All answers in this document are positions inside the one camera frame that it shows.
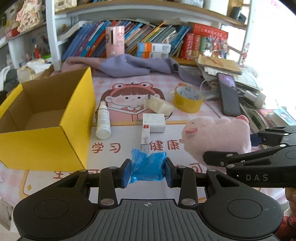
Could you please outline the person right hand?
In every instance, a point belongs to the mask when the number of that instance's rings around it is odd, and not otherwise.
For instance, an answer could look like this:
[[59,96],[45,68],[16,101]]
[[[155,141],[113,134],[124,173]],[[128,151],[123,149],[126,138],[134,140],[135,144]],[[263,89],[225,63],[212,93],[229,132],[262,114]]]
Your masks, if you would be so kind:
[[293,216],[296,216],[296,189],[295,188],[286,188],[285,196],[289,202],[290,209]]

